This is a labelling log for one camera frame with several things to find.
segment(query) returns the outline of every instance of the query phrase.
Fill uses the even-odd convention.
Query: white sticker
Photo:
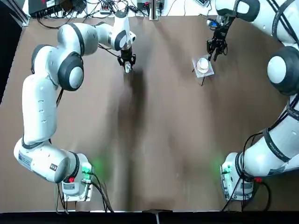
[[[51,7],[53,5],[55,5],[55,0],[47,1],[47,7]]]

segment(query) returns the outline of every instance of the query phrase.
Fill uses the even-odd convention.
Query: connector
[[[81,182],[84,183],[84,184],[91,184],[92,183],[92,181],[88,180],[88,179],[82,179]]]

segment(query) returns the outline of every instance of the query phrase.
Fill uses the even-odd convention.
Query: black device
[[[28,0],[28,12],[33,18],[41,18],[62,10],[63,0]]]
[[[144,9],[144,6],[148,5],[148,3],[150,3],[150,0],[137,0],[137,9]],[[160,4],[162,4],[162,9],[164,9],[164,0],[157,1],[157,8],[159,8]]]
[[[201,6],[204,6],[209,0],[194,0],[194,1],[200,4]]]
[[[228,44],[226,43],[225,38],[234,19],[234,17],[230,17],[227,23],[222,25],[213,19],[208,19],[210,21],[210,30],[214,31],[212,39],[206,41],[206,50],[210,55],[208,58],[209,61],[211,60],[214,51],[216,51],[214,54],[214,61],[217,60],[218,55],[227,55]]]

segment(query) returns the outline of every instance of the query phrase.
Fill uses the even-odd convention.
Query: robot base
[[[92,181],[92,175],[87,175],[83,173],[84,169],[88,169],[88,171],[93,172],[93,167],[89,163],[87,157],[83,154],[77,154],[80,167],[78,174],[74,180],[73,188],[65,189],[65,186],[69,186],[67,183],[62,182],[63,184],[63,193],[65,201],[67,202],[89,202],[92,198],[93,185],[85,184],[82,180]]]
[[[221,177],[221,186],[225,200],[228,201],[234,191],[236,184],[238,186],[235,189],[232,201],[242,201],[243,200],[243,180],[239,180],[239,175],[235,167],[235,159],[237,153],[230,153],[225,162],[220,165],[220,177]],[[253,182],[244,181],[244,195],[246,200],[252,197],[253,191]]]

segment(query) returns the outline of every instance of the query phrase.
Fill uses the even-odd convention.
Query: power cord
[[[111,51],[109,51],[111,48],[104,48],[101,44],[99,44],[98,47],[101,48],[101,49],[104,49],[105,51],[109,52],[113,56],[118,57],[116,54],[114,54]]]
[[[267,204],[266,204],[265,208],[263,209],[263,211],[268,211],[269,208],[270,208],[270,206],[271,206],[271,202],[272,202],[272,192],[271,192],[271,189],[270,189],[269,185],[268,185],[267,183],[263,182],[261,178],[255,178],[255,179],[254,179],[254,184],[256,184],[256,186],[254,187],[255,190],[254,190],[253,193],[252,193],[252,197],[251,197],[249,200],[245,201],[245,203],[244,203],[244,205],[243,205],[243,209],[245,209],[245,208],[248,206],[248,204],[249,204],[249,203],[252,201],[252,199],[255,197],[257,191],[259,190],[259,187],[260,187],[261,185],[263,185],[263,186],[266,187],[267,192],[268,192],[268,200],[267,200]]]
[[[166,16],[168,16],[168,15],[169,15],[169,13],[170,13],[170,11],[171,11],[171,8],[172,8],[173,4],[174,4],[176,1],[177,1],[177,0],[174,0],[174,1],[173,1],[173,3],[172,3],[172,5],[170,6],[170,9],[169,9],[169,11],[168,11],[168,13],[167,13],[167,15],[166,15]]]
[[[66,23],[64,23],[64,24],[62,24],[62,25],[60,25],[60,26],[58,26],[58,27],[47,26],[47,25],[45,25],[45,24],[43,24],[43,23],[41,22],[40,18],[37,18],[37,21],[38,21],[38,23],[41,24],[43,27],[46,27],[46,28],[49,28],[49,29],[59,29],[59,28],[61,28],[63,25],[69,23],[69,21],[72,19],[73,13],[74,13],[74,11],[72,12],[71,17],[68,19],[68,21],[67,21]]]

